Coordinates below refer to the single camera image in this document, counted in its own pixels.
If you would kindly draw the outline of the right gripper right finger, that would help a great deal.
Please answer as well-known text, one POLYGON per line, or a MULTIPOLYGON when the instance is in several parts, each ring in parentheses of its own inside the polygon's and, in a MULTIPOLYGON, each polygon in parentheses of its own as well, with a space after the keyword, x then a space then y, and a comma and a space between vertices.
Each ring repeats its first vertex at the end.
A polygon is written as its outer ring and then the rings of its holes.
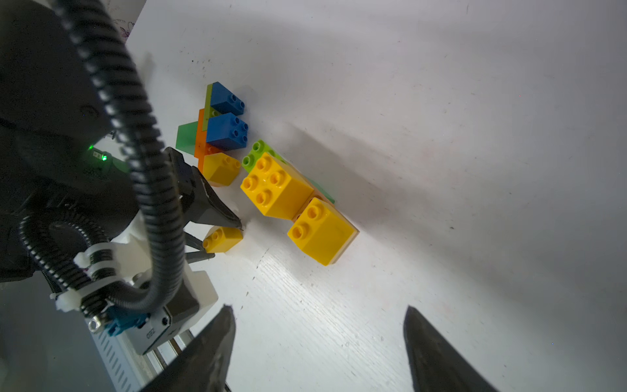
POLYGON ((494 391, 418 309, 407 308, 403 337, 415 391, 494 391))

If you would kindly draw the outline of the blue sloped lego brick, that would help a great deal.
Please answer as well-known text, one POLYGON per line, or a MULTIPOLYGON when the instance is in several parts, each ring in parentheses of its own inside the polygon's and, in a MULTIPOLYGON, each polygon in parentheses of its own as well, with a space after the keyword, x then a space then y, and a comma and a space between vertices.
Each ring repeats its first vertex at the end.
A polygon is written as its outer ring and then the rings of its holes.
POLYGON ((228 88, 219 82, 212 83, 209 106, 221 114, 243 115, 246 105, 228 88))

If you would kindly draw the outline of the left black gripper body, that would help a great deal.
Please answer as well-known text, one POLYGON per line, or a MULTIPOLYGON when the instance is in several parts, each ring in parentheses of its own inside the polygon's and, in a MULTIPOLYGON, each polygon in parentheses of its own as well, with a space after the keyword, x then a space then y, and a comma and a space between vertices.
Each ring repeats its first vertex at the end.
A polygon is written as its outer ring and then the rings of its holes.
POLYGON ((169 158, 179 189, 180 202, 185 223, 204 224, 207 212, 207 192, 199 179, 199 170, 186 163, 183 154, 167 147, 164 153, 169 158))

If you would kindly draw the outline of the yellow lego brick hidden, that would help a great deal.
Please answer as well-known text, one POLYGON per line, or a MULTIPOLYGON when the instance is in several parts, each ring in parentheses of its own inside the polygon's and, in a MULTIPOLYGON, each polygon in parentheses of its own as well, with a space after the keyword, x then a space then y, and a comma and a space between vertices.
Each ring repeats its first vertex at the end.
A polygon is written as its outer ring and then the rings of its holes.
POLYGON ((213 227, 202 242, 207 253, 226 253, 243 240, 243 231, 238 228, 213 227))

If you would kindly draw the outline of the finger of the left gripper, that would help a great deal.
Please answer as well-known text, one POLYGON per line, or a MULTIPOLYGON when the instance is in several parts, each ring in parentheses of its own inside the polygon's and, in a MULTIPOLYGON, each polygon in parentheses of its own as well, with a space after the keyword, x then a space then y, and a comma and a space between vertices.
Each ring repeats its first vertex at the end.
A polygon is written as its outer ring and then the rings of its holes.
POLYGON ((207 261, 216 256, 215 253, 208 253, 206 251, 199 238, 196 238, 187 232, 185 232, 185 246, 191 248, 190 252, 185 253, 185 259, 189 264, 199 261, 207 261))
POLYGON ((218 197, 209 184, 198 181, 188 207, 188 221, 227 228, 243 228, 241 219, 218 197))

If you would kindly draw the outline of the brown long lego brick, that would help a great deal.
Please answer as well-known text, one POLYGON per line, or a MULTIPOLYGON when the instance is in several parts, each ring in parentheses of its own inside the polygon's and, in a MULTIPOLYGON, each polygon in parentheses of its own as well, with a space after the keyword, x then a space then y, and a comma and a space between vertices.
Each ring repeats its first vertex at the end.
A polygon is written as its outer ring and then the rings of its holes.
POLYGON ((292 218, 292 222, 296 222, 298 220, 300 215, 305 211, 305 209, 308 207, 308 205, 313 199, 323 200, 324 202, 328 204, 334 205, 334 202, 331 199, 327 198, 324 194, 320 193, 319 191, 315 191, 313 192, 313 194, 310 195, 310 197, 305 201, 305 203, 299 208, 299 210, 297 211, 297 214, 292 218))

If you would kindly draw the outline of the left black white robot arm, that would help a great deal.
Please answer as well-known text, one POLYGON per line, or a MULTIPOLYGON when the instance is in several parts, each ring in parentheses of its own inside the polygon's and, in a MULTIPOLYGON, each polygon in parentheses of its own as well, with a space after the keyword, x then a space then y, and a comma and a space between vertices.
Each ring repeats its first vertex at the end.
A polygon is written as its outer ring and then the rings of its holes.
POLYGON ((173 299, 182 282, 184 212, 145 87, 112 18, 99 1, 1 4, 2 209, 21 215, 29 256, 66 290, 86 290, 88 318, 108 304, 147 314, 173 299), (104 243, 93 219, 62 207, 34 207, 47 183, 99 194, 103 181, 83 164, 88 146, 115 131, 129 179, 123 185, 145 218, 152 278, 145 288, 91 278, 50 235, 63 224, 85 243, 104 243))

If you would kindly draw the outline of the blue square lego brick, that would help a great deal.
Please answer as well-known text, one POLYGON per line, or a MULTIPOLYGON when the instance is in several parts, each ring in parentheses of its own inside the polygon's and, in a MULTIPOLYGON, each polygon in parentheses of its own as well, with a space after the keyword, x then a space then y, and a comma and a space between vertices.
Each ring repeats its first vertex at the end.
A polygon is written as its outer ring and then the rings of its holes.
POLYGON ((234 114, 222 114, 207 121, 206 142, 219 150, 239 150, 248 145, 248 124, 234 114))

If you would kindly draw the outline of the small green lego brick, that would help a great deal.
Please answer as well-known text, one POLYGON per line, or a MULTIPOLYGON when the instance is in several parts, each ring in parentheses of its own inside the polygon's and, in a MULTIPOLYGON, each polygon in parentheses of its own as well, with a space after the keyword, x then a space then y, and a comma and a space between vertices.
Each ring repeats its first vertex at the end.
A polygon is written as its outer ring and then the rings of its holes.
POLYGON ((189 122, 178 127, 176 149, 189 155, 195 154, 197 122, 189 122))

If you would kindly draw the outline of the yellow square lego brick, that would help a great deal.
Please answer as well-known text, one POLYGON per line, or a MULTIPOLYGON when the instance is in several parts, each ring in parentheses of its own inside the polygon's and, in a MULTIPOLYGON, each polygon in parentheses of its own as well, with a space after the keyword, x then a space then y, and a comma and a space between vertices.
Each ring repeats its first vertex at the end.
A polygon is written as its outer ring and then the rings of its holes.
POLYGON ((358 234, 333 205, 319 199, 310 202, 287 233, 297 248, 323 266, 335 264, 358 234))

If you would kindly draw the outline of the yellow sloped lego brick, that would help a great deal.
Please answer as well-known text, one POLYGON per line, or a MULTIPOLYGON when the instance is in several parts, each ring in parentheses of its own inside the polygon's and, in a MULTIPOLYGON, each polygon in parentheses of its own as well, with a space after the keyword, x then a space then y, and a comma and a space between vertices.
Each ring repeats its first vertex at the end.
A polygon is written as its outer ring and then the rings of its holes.
POLYGON ((200 164, 204 178, 211 186, 230 186, 238 177, 242 165, 236 158, 224 153, 206 155, 200 164))

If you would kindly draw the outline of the orange long lego brick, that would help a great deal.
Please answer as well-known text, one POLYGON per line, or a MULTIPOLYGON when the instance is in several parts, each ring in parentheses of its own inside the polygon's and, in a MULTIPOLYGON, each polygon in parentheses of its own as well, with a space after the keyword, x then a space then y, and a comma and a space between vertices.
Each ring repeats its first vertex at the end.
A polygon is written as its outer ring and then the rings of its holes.
POLYGON ((203 170, 204 159, 207 155, 215 155, 218 153, 222 153, 222 150, 217 149, 215 146, 209 145, 206 141, 207 132, 203 130, 204 120, 204 109, 200 109, 199 111, 199 120, 197 122, 197 131, 195 137, 195 147, 194 147, 194 157, 197 158, 198 161, 198 169, 199 171, 203 170))

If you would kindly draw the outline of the lime green lego plate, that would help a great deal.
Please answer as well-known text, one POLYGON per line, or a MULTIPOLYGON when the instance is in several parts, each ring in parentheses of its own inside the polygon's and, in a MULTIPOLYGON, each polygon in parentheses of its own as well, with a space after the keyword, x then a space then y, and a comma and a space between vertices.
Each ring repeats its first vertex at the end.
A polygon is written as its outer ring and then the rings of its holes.
POLYGON ((220 116, 221 113, 212 107, 212 91, 214 84, 211 83, 207 85, 206 95, 205 95, 205 106, 203 110, 202 117, 202 130, 205 132, 207 130, 207 123, 209 119, 220 116))

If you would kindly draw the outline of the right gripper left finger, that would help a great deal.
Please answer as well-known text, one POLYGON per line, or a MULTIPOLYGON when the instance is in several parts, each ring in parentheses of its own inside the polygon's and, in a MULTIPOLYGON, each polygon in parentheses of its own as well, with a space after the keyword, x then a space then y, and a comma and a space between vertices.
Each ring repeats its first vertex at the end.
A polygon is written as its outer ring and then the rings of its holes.
POLYGON ((226 378, 236 333, 233 308, 217 316, 191 341, 144 391, 227 391, 226 378))

